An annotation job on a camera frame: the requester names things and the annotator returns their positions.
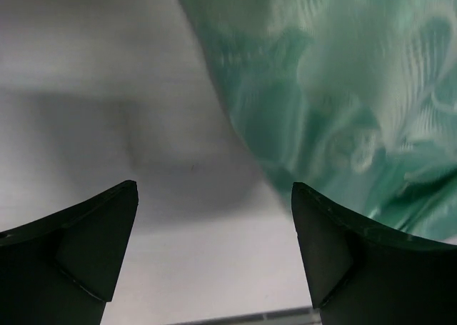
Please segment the blue green satin pillowcase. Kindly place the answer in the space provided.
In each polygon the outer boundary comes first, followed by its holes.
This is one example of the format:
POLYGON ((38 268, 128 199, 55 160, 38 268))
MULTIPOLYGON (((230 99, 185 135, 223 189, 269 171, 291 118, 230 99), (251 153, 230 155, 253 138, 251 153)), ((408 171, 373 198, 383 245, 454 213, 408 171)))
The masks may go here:
POLYGON ((236 133, 282 195, 456 237, 456 0, 179 0, 236 133))

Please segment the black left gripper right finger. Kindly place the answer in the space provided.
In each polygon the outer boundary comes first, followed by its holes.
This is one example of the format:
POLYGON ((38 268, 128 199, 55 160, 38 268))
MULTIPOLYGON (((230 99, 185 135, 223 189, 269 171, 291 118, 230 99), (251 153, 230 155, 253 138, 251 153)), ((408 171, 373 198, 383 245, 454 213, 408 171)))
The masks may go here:
POLYGON ((291 210, 325 325, 456 323, 456 247, 406 234, 296 182, 291 210))

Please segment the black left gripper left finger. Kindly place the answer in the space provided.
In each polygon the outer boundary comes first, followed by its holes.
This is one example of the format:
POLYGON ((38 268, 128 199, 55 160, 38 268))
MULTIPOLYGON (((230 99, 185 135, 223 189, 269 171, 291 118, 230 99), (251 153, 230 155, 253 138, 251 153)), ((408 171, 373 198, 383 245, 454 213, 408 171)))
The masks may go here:
POLYGON ((127 180, 1 233, 1 323, 100 324, 138 207, 127 180))

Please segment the aluminium front table rail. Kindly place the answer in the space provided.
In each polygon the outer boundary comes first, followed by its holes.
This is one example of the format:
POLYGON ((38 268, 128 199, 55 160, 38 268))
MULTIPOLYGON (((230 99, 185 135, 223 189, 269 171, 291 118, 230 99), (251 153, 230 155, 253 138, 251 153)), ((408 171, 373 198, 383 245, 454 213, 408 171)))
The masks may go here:
POLYGON ((217 319, 207 319, 196 321, 195 324, 207 325, 229 325, 229 324, 260 324, 260 325, 280 325, 280 324, 321 324, 321 317, 318 311, 312 307, 301 307, 295 309, 284 309, 279 311, 269 311, 257 314, 247 314, 240 316, 228 316, 217 319))

